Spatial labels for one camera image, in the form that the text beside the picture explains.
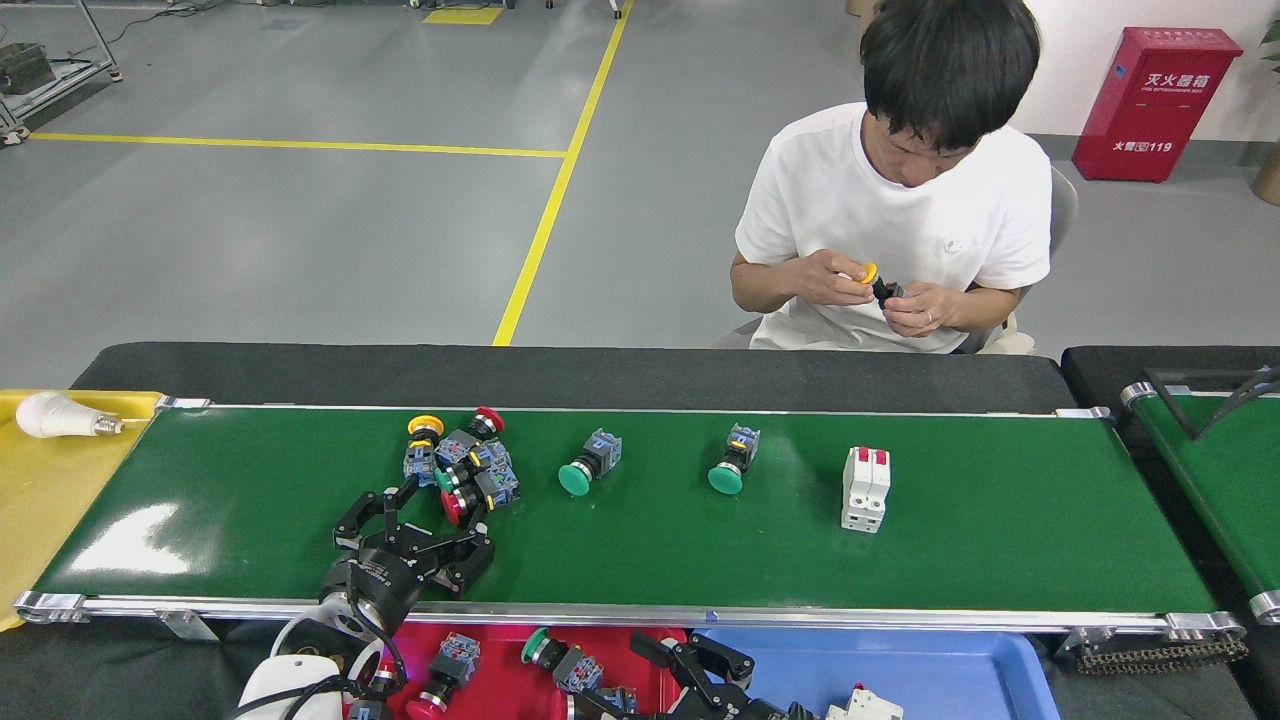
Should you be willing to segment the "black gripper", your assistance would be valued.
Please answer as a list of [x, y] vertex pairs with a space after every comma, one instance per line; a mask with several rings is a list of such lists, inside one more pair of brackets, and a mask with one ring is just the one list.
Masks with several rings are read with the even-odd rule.
[[640, 694], [644, 684], [607, 680], [570, 696], [572, 719], [819, 719], [799, 702], [782, 710], [765, 700], [723, 700], [719, 705], [703, 700], [728, 698], [730, 687], [745, 694], [755, 664], [700, 633], [635, 632], [630, 652], [639, 662], [640, 678], [657, 682], [657, 702], [648, 703]]
[[[458, 598], [492, 565], [495, 548], [486, 525], [429, 536], [410, 547], [398, 518], [417, 491], [413, 477], [381, 493], [366, 491], [335, 524], [339, 556], [323, 579], [320, 605], [338, 626], [398, 626], [425, 582]], [[379, 516], [384, 518], [380, 539], [365, 536], [364, 528]]]

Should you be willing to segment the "person's right hand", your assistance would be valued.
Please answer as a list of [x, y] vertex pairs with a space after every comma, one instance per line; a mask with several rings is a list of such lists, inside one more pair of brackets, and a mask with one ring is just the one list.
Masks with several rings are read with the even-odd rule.
[[820, 249], [786, 263], [788, 291], [814, 305], [859, 306], [874, 300], [867, 268], [835, 250]]

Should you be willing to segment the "person's left hand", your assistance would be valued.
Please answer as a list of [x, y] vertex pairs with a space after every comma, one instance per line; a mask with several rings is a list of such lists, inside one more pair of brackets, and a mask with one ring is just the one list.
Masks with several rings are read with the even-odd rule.
[[924, 338], [943, 328], [964, 328], [969, 300], [959, 290], [915, 282], [904, 296], [886, 301], [884, 319], [896, 334]]

